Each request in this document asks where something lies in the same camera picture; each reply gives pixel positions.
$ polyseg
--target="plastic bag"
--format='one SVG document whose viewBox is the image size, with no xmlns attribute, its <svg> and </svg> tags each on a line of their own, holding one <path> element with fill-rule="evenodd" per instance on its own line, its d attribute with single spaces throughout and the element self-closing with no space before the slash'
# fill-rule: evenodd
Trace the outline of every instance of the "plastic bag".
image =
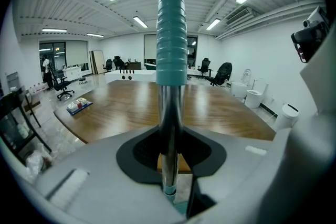
<svg viewBox="0 0 336 224">
<path fill-rule="evenodd" d="M 27 180 L 33 183 L 38 174 L 51 166 L 52 157 L 46 152 L 42 143 L 37 144 L 38 150 L 35 150 L 26 159 Z"/>
<path fill-rule="evenodd" d="M 85 105 L 87 102 L 88 101 L 85 98 L 78 98 L 76 101 L 70 103 L 67 108 L 70 112 L 74 112 Z"/>
<path fill-rule="evenodd" d="M 27 159 L 27 179 L 31 183 L 34 182 L 38 173 L 41 171 L 43 167 L 43 157 L 40 151 L 34 151 Z"/>
</svg>

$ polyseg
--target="white wall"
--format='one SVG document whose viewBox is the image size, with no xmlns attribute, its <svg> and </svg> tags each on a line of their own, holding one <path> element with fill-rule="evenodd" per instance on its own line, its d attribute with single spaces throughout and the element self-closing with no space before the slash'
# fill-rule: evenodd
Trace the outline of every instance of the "white wall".
<svg viewBox="0 0 336 224">
<path fill-rule="evenodd" d="M 217 70 L 225 63 L 225 59 L 219 53 L 221 48 L 222 43 L 213 36 L 198 34 L 195 67 L 201 67 L 203 59 L 208 58 L 210 60 L 209 68 L 213 70 L 211 76 L 216 76 Z"/>
<path fill-rule="evenodd" d="M 314 114 L 315 103 L 299 74 L 305 64 L 290 38 L 302 28 L 300 18 L 223 40 L 222 58 L 233 66 L 230 81 L 240 81 L 249 68 L 251 82 L 262 77 L 269 83 L 263 104 L 274 112 L 280 113 L 285 102 L 298 108 L 302 116 Z"/>
<path fill-rule="evenodd" d="M 156 33 L 136 33 L 102 40 L 100 47 L 103 50 L 105 61 L 114 59 L 114 56 L 120 56 L 123 61 L 127 61 L 128 58 L 132 61 L 137 60 L 144 67 L 144 35 L 148 34 Z M 190 33 L 190 35 L 198 36 L 195 67 L 201 66 L 204 58 L 209 58 L 210 68 L 217 71 L 224 63 L 217 53 L 221 48 L 221 42 L 209 35 L 198 33 Z"/>
<path fill-rule="evenodd" d="M 131 58 L 131 61 L 137 60 L 144 67 L 144 33 L 104 39 L 100 41 L 100 48 L 105 61 L 120 56 L 124 62 Z"/>
<path fill-rule="evenodd" d="M 17 41 L 10 4 L 0 35 L 0 80 L 4 94 L 9 93 L 6 77 L 14 72 L 18 72 L 20 83 L 26 89 L 42 82 L 39 60 L 39 47 L 36 41 L 25 40 L 20 43 Z"/>
</svg>

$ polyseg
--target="metal rod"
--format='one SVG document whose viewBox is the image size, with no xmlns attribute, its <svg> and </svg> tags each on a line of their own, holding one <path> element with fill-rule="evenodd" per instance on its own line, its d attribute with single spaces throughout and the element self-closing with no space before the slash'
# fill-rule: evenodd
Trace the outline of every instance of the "metal rod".
<svg viewBox="0 0 336 224">
<path fill-rule="evenodd" d="M 183 129 L 183 110 L 184 86 L 160 86 L 159 132 L 162 141 L 162 182 L 166 187 L 176 185 L 179 171 L 177 150 Z"/>
</svg>

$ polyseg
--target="wooden panel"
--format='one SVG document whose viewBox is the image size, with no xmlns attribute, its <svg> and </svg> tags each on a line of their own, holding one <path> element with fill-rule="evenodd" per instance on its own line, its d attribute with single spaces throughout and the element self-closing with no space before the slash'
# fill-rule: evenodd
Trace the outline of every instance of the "wooden panel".
<svg viewBox="0 0 336 224">
<path fill-rule="evenodd" d="M 158 91 L 155 82 L 116 80 L 84 95 L 93 105 L 71 116 L 66 106 L 54 113 L 84 143 L 157 125 Z M 248 107 L 220 87 L 185 86 L 184 124 L 219 134 L 273 140 L 274 131 Z M 184 159 L 180 170 L 188 171 Z"/>
<path fill-rule="evenodd" d="M 106 63 L 104 61 L 104 55 L 102 50 L 94 50 L 93 54 L 95 56 L 94 60 L 96 63 L 97 74 L 105 73 L 106 70 L 103 68 L 103 65 L 106 65 Z"/>
</svg>

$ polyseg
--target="trash can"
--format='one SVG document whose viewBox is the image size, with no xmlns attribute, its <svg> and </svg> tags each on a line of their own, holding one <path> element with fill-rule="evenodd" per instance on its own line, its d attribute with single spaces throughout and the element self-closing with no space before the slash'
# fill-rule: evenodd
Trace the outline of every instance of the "trash can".
<svg viewBox="0 0 336 224">
<path fill-rule="evenodd" d="M 273 125 L 274 131 L 292 127 L 293 122 L 299 116 L 299 110 L 290 104 L 282 107 L 282 113 L 278 115 Z"/>
</svg>

